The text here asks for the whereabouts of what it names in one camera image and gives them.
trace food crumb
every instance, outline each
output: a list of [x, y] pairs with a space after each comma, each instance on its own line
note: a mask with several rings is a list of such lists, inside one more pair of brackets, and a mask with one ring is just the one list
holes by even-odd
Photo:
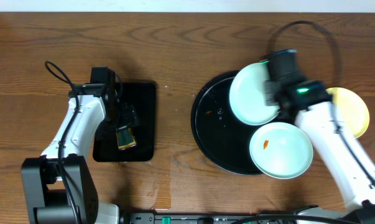
[[269, 144], [269, 140], [264, 141], [263, 149], [266, 149], [268, 144]]

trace yellow bowl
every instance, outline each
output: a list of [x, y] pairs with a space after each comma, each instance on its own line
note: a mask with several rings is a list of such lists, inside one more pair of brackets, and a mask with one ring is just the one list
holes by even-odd
[[364, 134], [369, 125], [369, 112], [360, 96], [340, 87], [328, 88], [326, 91], [333, 95], [333, 102], [353, 135], [358, 138]]

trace wood grain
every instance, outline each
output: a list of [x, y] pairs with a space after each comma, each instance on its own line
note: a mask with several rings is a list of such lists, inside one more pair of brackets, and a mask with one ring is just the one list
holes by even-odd
[[[0, 13], [0, 223], [27, 222], [21, 164], [47, 147], [67, 110], [69, 87], [45, 70], [45, 60], [75, 83], [104, 65], [125, 80], [158, 84], [153, 159], [87, 159], [101, 200], [165, 212], [256, 213], [309, 204], [344, 210], [318, 155], [292, 180], [236, 175], [210, 162], [190, 130], [192, 103], [208, 80], [257, 62], [276, 29], [302, 19], [336, 35], [343, 85], [370, 111], [359, 140], [375, 162], [375, 14]], [[332, 60], [321, 35], [294, 27], [279, 39], [277, 48], [286, 47], [298, 49], [310, 78], [330, 84]]]

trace black tray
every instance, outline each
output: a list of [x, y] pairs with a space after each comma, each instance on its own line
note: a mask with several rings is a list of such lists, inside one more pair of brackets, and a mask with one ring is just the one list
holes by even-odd
[[[192, 108], [192, 131], [198, 147], [216, 165], [237, 174], [262, 174], [249, 154], [252, 135], [262, 125], [240, 122], [229, 105], [230, 86], [238, 72], [215, 77], [197, 94]], [[292, 121], [279, 114], [271, 122]]]
[[121, 102], [134, 105], [140, 125], [132, 128], [136, 146], [119, 150], [115, 134], [93, 144], [97, 162], [149, 161], [154, 155], [155, 83], [123, 83]]

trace green light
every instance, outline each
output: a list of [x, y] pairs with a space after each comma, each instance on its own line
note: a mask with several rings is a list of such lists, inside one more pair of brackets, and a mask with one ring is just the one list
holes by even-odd
[[309, 91], [308, 88], [300, 88], [300, 89], [297, 89], [297, 92], [298, 92], [298, 93], [306, 93], [307, 91]]

